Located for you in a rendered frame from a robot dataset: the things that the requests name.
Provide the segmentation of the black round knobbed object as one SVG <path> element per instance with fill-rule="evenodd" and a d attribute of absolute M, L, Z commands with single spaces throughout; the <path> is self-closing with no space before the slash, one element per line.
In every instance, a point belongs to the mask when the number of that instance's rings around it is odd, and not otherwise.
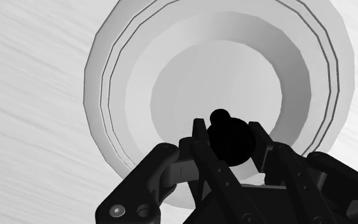
<path fill-rule="evenodd" d="M 231 117 L 225 109 L 216 109 L 211 113 L 207 133 L 212 151 L 229 167 L 248 161 L 256 149 L 256 138 L 248 124 Z"/>

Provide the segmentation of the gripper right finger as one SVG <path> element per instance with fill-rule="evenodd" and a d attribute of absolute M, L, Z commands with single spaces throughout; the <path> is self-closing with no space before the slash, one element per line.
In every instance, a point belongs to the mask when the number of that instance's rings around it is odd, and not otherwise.
<path fill-rule="evenodd" d="M 258 122 L 252 160 L 269 185 L 284 185 L 298 224 L 358 224 L 358 171 L 315 151 L 306 157 L 273 141 Z"/>

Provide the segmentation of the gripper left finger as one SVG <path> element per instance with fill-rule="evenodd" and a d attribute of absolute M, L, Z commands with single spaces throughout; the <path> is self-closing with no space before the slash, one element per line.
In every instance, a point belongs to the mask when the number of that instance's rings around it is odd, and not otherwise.
<path fill-rule="evenodd" d="M 192 135 L 178 146 L 157 144 L 97 207 L 95 222 L 160 224 L 162 202 L 183 182 L 196 204 L 183 224 L 267 224 L 249 187 L 210 148 L 201 118 L 194 119 Z"/>

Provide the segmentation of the white ringed bowl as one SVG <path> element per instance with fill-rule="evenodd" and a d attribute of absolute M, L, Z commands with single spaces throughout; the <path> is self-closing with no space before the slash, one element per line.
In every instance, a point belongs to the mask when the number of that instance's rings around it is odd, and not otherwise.
<path fill-rule="evenodd" d="M 328 152 L 354 89 L 354 50 L 330 0 L 119 0 L 95 35 L 83 105 L 125 177 L 217 108 L 300 155 Z"/>

